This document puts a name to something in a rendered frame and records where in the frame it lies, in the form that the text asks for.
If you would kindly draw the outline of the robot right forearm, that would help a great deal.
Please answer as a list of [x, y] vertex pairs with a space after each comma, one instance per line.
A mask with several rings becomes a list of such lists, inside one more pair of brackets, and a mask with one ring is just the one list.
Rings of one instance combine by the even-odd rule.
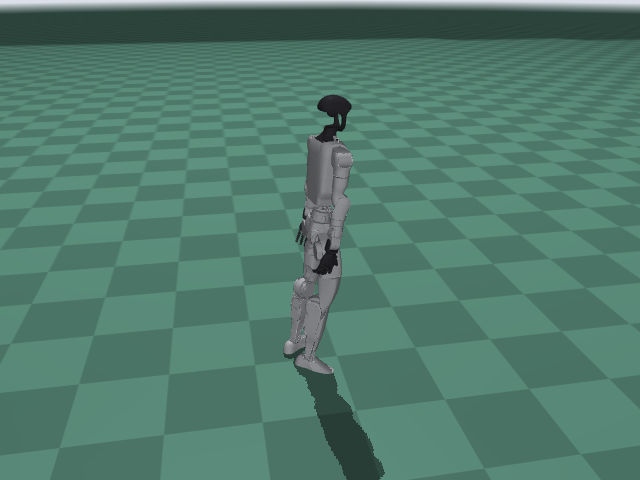
[[[330, 228], [328, 230], [328, 239], [331, 241], [329, 250], [338, 250], [340, 247], [340, 240], [343, 236], [343, 225], [344, 220], [346, 219], [346, 214], [350, 207], [350, 201], [348, 198], [342, 197], [340, 198], [334, 210], [330, 213]], [[327, 242], [326, 240], [326, 242]]]

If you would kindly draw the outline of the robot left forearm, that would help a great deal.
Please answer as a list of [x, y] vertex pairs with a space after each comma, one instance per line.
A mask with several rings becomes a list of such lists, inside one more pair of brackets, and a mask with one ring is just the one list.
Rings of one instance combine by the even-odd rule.
[[306, 201], [305, 201], [305, 204], [304, 204], [304, 205], [305, 205], [305, 212], [304, 212], [304, 216], [306, 216], [306, 217], [307, 217], [308, 213], [312, 213], [313, 207], [315, 207], [315, 206], [316, 206], [313, 202], [311, 202], [311, 201], [308, 199], [308, 194], [307, 194], [307, 180], [305, 181], [305, 192], [306, 192], [306, 195], [305, 195], [305, 199], [306, 199]]

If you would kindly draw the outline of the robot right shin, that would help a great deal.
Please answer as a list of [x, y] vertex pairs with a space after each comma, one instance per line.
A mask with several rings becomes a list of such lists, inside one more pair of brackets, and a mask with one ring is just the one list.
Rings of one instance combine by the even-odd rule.
[[306, 336], [305, 360], [308, 361], [310, 359], [309, 356], [311, 356], [309, 362], [315, 359], [315, 353], [325, 329], [328, 312], [329, 308], [326, 313], [322, 314], [320, 303], [317, 301], [309, 301], [306, 305], [304, 319], [304, 335]]

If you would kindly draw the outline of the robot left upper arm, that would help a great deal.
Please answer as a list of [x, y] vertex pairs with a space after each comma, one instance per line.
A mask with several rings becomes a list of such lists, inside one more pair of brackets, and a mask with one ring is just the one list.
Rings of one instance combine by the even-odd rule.
[[[307, 147], [309, 147], [310, 140], [312, 139], [313, 136], [315, 136], [315, 135], [312, 135], [312, 136], [308, 137], [308, 139], [307, 139]], [[308, 157], [307, 157], [307, 161], [308, 161]], [[306, 180], [307, 180], [307, 176], [306, 176]]]

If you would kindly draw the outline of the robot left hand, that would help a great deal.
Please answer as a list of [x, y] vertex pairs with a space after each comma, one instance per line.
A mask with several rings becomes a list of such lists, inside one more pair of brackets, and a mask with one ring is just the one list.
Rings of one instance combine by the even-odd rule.
[[[304, 220], [306, 220], [306, 216], [304, 216], [304, 212], [305, 212], [305, 208], [304, 208], [304, 211], [303, 211], [303, 219], [304, 219]], [[300, 226], [299, 226], [299, 232], [298, 232], [298, 235], [297, 235], [297, 238], [296, 238], [296, 242], [298, 242], [298, 239], [299, 239], [299, 236], [300, 236], [300, 234], [301, 234], [301, 231], [302, 231], [302, 222], [301, 222], [301, 224], [300, 224]], [[302, 236], [301, 236], [301, 240], [300, 240], [300, 245], [301, 245], [301, 244], [302, 244], [302, 242], [303, 242], [303, 238], [304, 238], [304, 237], [303, 237], [303, 234], [302, 234]], [[307, 241], [307, 238], [305, 238], [304, 247], [305, 247], [305, 243], [306, 243], [306, 241]]]

